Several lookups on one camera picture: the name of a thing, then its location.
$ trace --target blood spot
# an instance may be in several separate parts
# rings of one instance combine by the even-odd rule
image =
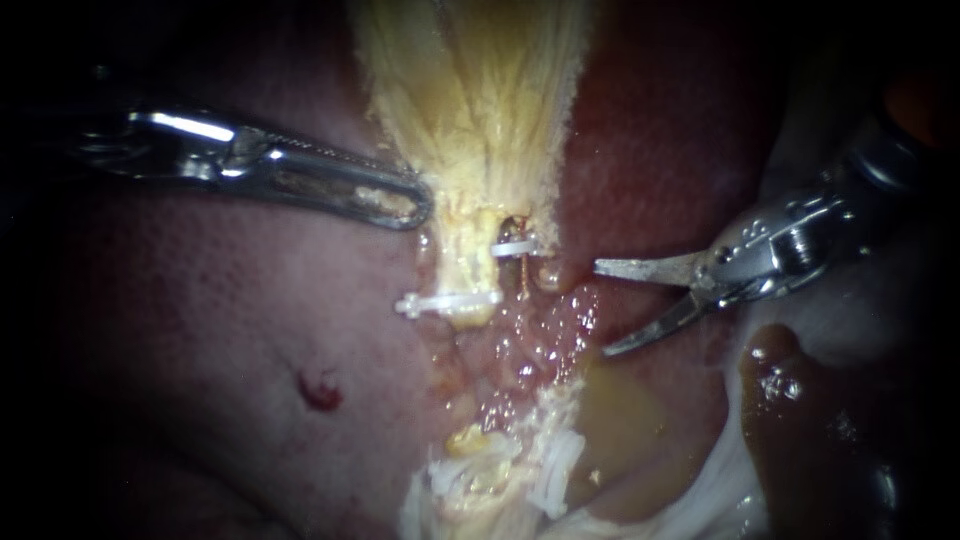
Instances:
[[[323,412],[333,412],[343,402],[333,369],[301,371],[300,395],[310,408]]]

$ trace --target scissor blade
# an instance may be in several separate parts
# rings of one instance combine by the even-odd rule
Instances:
[[[692,292],[687,293],[659,319],[623,339],[603,347],[603,354],[608,357],[616,356],[659,341],[700,320],[710,311],[710,306],[698,299]]]
[[[663,259],[595,259],[593,273],[601,276],[689,287],[702,251]]]

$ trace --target hem-o-lok clip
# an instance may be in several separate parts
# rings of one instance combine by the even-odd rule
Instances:
[[[539,248],[540,243],[537,241],[536,235],[529,233],[525,238],[511,239],[490,246],[490,255],[498,259],[538,255]],[[425,311],[454,314],[471,307],[497,305],[501,302],[503,302],[503,293],[500,291],[437,296],[420,296],[417,293],[407,293],[403,299],[394,304],[394,310],[401,315],[405,315],[408,319],[418,319]]]
[[[394,310],[408,319],[419,319],[424,311],[441,314],[453,314],[464,308],[484,305],[497,305],[503,302],[503,293],[487,291],[474,294],[447,294],[439,296],[420,296],[407,293],[402,300],[394,304]]]

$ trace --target scissors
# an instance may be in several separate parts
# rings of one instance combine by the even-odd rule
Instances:
[[[661,259],[595,259],[596,275],[687,289],[656,320],[603,347],[604,355],[657,342],[717,311],[785,296],[869,254],[922,190],[930,154],[873,111],[815,182],[749,208],[707,248]]]

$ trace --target yellow fatty tissue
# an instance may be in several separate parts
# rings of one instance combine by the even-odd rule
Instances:
[[[546,247],[565,124],[589,27],[584,0],[351,3],[371,112],[434,192],[436,295],[499,289],[501,223],[528,218]],[[493,306],[447,314],[483,324]]]

